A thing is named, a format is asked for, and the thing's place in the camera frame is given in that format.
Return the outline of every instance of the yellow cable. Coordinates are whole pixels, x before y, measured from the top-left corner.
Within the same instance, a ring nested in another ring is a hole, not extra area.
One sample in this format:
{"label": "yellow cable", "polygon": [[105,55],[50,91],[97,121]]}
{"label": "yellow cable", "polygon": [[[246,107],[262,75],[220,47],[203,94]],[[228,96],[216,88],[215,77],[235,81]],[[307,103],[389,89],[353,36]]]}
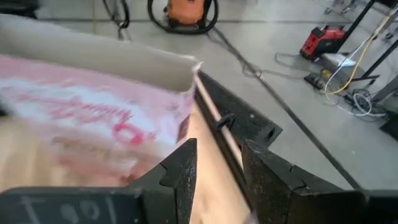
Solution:
{"label": "yellow cable", "polygon": [[362,53],[361,53],[361,56],[360,56],[359,59],[358,59],[358,62],[356,62],[356,65],[355,65],[355,67],[354,67],[354,70],[353,70],[353,72],[352,72],[352,74],[351,74],[349,80],[346,82],[346,84],[345,84],[343,87],[341,87],[339,90],[333,91],[333,92],[331,92],[331,93],[325,92],[325,94],[336,94],[336,93],[339,93],[339,92],[343,91],[343,90],[351,83],[351,80],[354,78],[355,73],[356,73],[356,71],[357,71],[357,69],[358,69],[358,67],[359,67],[359,64],[361,63],[362,58],[363,58],[363,56],[365,55],[365,52],[367,51],[367,49],[368,49],[368,47],[370,46],[371,42],[372,42],[373,39],[380,33],[381,29],[384,27],[384,25],[386,25],[386,23],[388,22],[388,20],[389,20],[393,15],[394,15],[394,12],[390,13],[389,16],[385,17],[385,18],[384,18],[384,21],[383,21],[383,22],[381,23],[381,25],[376,29],[376,31],[374,32],[374,34],[372,35],[372,37],[368,40],[368,42],[367,42],[365,48],[362,50]]}

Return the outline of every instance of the concrete floor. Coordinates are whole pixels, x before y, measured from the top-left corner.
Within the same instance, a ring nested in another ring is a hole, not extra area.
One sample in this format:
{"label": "concrete floor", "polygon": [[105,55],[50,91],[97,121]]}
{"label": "concrete floor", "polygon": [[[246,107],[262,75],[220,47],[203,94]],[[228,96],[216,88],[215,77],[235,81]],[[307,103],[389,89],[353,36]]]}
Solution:
{"label": "concrete floor", "polygon": [[[274,62],[276,52],[297,54],[309,32],[326,22],[349,22],[363,8],[345,17],[335,13],[324,15],[330,1],[322,0],[219,0],[220,22],[216,25],[241,53],[251,62],[269,70],[302,77],[305,72],[291,70]],[[166,0],[155,0],[154,11],[161,17]],[[231,54],[210,42],[206,36],[182,36],[166,34],[147,21],[146,1],[130,0],[133,22],[129,28],[134,41],[180,54],[195,55],[204,61],[203,70],[249,102],[265,116],[283,128],[282,134],[270,150],[309,172],[344,189],[351,186],[314,146],[273,97],[253,79],[241,73],[241,67]],[[106,19],[100,0],[46,0],[39,18],[51,19]],[[343,46],[352,50],[370,35],[381,20],[377,11],[371,11],[354,34]],[[116,38],[116,29],[110,22],[57,22],[82,32]],[[387,44],[376,40],[363,60],[368,68]],[[282,58],[310,68],[300,58]],[[382,75],[371,87],[371,92],[383,87],[390,69],[382,64],[376,73]],[[351,176],[365,189],[398,189],[398,142],[378,130],[380,123],[366,123],[346,114],[337,107],[327,106],[319,100],[305,82],[287,80],[264,74],[268,82],[285,102],[321,140]],[[355,84],[362,87],[365,83]]]}

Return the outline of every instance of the metal pole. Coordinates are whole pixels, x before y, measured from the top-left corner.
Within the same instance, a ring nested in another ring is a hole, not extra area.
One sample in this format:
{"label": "metal pole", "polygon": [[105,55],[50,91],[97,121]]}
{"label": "metal pole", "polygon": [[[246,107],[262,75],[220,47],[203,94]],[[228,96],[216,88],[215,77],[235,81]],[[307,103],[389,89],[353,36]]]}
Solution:
{"label": "metal pole", "polygon": [[398,77],[395,77],[385,87],[378,91],[376,95],[372,97],[372,103],[376,104],[382,101],[385,97],[390,95],[394,90],[398,88]]}
{"label": "metal pole", "polygon": [[370,74],[398,47],[398,40],[396,40],[379,59],[362,75],[362,78],[370,76]]}
{"label": "metal pole", "polygon": [[359,23],[362,21],[363,17],[365,17],[366,13],[372,8],[373,4],[376,2],[376,0],[370,0],[369,3],[366,5],[366,7],[363,9],[363,11],[360,13],[360,15],[355,19],[353,24],[349,27],[349,29],[346,31],[343,39],[340,42],[340,46],[337,48],[336,52],[337,53],[341,46],[346,42],[346,40],[350,37],[350,35],[354,32],[355,28],[359,25]]}

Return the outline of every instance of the black hose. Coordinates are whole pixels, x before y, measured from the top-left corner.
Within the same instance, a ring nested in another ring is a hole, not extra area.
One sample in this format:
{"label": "black hose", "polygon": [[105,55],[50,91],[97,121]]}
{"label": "black hose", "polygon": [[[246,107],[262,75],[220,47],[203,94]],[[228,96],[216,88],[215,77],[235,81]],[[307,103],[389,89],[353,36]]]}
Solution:
{"label": "black hose", "polygon": [[200,35],[200,34],[206,34],[209,30],[211,30],[217,23],[218,19],[218,1],[217,0],[212,0],[214,3],[214,17],[210,21],[210,23],[202,28],[202,29],[196,29],[196,30],[181,30],[181,29],[174,29],[171,27],[164,26],[161,24],[158,20],[156,20],[154,13],[152,12],[152,5],[154,3],[154,0],[148,0],[148,5],[147,5],[147,10],[148,10],[148,16],[149,19],[159,28],[163,29],[164,31],[171,33],[171,34],[183,34],[183,35]]}
{"label": "black hose", "polygon": [[114,15],[113,12],[111,12],[106,0],[103,0],[105,10],[108,13],[109,17],[111,18],[111,20],[119,27],[119,29],[126,29],[129,27],[129,24],[130,24],[129,6],[128,6],[126,0],[121,0],[120,2],[122,4],[122,8],[123,8],[123,12],[124,12],[123,20],[119,17],[119,15]]}

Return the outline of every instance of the metal rod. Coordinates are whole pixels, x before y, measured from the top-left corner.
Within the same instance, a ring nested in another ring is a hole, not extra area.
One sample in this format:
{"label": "metal rod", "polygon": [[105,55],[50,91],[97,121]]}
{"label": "metal rod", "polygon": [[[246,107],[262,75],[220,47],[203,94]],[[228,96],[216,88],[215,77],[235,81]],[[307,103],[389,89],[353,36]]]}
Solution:
{"label": "metal rod", "polygon": [[336,53],[339,51],[341,46],[346,42],[346,40],[350,37],[350,35],[354,32],[355,28],[359,25],[359,23],[362,21],[363,17],[365,17],[366,13],[372,8],[373,4],[376,2],[376,0],[370,0],[369,3],[366,5],[366,7],[362,10],[360,15],[355,19],[353,22],[353,25],[349,27],[349,29],[346,31],[343,39],[340,42],[340,46],[337,48]]}
{"label": "metal rod", "polygon": [[398,40],[396,40],[379,59],[362,75],[361,78],[366,78],[398,47]]}
{"label": "metal rod", "polygon": [[357,81],[363,81],[363,80],[369,80],[369,79],[371,79],[371,80],[375,80],[375,79],[377,79],[377,78],[379,78],[380,77],[380,75],[373,75],[373,76],[369,76],[369,77],[360,77],[360,78],[353,78],[352,80],[351,80],[351,82],[357,82]]}
{"label": "metal rod", "polygon": [[376,104],[382,101],[385,97],[390,95],[394,90],[398,88],[398,77],[395,77],[385,87],[378,91],[376,95],[372,97],[372,103]]}

